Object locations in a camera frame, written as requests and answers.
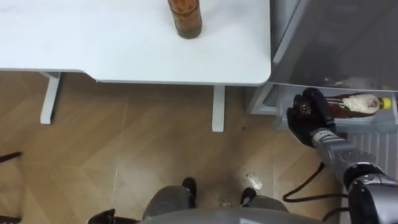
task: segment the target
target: yellow bottle cap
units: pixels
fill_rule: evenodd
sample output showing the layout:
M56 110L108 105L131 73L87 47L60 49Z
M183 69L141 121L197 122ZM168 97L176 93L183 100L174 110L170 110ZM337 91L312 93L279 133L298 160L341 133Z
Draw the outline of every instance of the yellow bottle cap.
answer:
M381 100L383 101L383 109L390 109L390 107L391 107L390 98L383 97L383 98L381 98Z

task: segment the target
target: table leg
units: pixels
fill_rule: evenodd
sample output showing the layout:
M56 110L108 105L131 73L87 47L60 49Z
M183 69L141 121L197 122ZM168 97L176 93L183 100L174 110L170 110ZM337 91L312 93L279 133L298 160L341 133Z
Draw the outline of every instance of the table leg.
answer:
M224 131L225 86L214 86L213 89L213 120L211 130Z
M40 72L40 74L49 78L49 85L47 86L47 92L45 93L42 114L40 115L40 123L51 124L51 118L53 115L53 108L55 99L58 92L58 84L60 83L61 73L60 72Z

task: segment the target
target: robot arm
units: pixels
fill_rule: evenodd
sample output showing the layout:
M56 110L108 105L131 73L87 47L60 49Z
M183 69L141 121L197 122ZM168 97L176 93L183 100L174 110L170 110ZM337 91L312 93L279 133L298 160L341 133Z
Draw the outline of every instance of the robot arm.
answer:
M309 102L310 113L302 112L302 101ZM334 120L319 90L307 88L303 95L297 95L287 117L295 137L315 148L346 187L352 223L398 223L397 181L376 165L373 155L336 135Z

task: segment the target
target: black wire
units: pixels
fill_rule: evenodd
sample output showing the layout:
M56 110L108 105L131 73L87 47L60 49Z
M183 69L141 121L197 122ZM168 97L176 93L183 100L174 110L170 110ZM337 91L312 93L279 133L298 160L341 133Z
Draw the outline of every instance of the black wire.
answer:
M348 198L348 195L346 194L325 194L325 195L316 195L316 196L310 196L310 197L302 197L302 198L288 198L292 196L293 194L296 194L297 192L301 191L305 186L307 186L322 170L325 168L324 163L321 162L321 164L318 167L318 170L315 171L304 183L302 183L300 186L298 186L296 189L290 191L289 193L285 194L283 196L283 200L288 203L297 203L297 202L309 202L312 200L320 200L320 199L325 199L325 198L332 198L332 197L343 197L343 198Z
M322 218L322 221L323 221L323 222L326 222L326 221L328 221L328 219L329 219L330 217L332 217L333 215L336 215L336 214L338 214L338 213L340 213L340 212L349 212L349 208L348 208L348 207L344 207L344 208L335 208L335 209L333 209L333 210L330 210L330 211Z
M348 195L346 194L325 194L325 195L316 195L316 196L309 196L309 197L302 197L302 198L288 198L292 196L293 194L296 194L297 192L301 191L305 186L307 186L322 170L325 168L325 164L321 162L319 165L317 171L315 171L304 183L302 183L300 186L298 186L296 189L290 191L289 193L285 194L282 198L285 202L288 203L297 203L297 202L309 202L312 200L320 200L320 199L326 199L326 198L333 198L333 197L339 197L339 198L348 198ZM328 220L330 217L333 215L340 213L340 212L347 212L349 211L349 208L335 208L331 211L329 211L322 219L322 221Z

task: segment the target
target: chair leg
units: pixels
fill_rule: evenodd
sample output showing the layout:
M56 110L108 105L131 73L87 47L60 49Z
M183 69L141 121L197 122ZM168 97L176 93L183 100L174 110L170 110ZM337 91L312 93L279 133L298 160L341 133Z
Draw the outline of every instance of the chair leg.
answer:
M5 223L5 224L17 224L21 222L21 218L16 218L16 217L6 217L0 215L0 223Z
M8 161L10 159L13 159L13 158L17 158L17 157L19 157L21 155L22 155L21 152L13 152L13 153L10 153L10 154L4 155L4 156L0 156L0 163L1 162L6 162L6 161Z

